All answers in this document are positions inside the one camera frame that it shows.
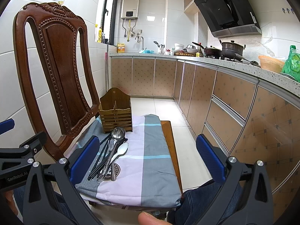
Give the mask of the person's hand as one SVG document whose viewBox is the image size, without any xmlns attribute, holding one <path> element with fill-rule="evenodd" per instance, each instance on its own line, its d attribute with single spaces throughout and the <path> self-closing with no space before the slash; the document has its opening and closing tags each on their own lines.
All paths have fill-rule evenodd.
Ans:
<svg viewBox="0 0 300 225">
<path fill-rule="evenodd" d="M 138 215 L 138 223 L 139 225 L 171 225 L 170 223 L 164 220 L 159 220 L 146 212 L 141 212 Z"/>
</svg>

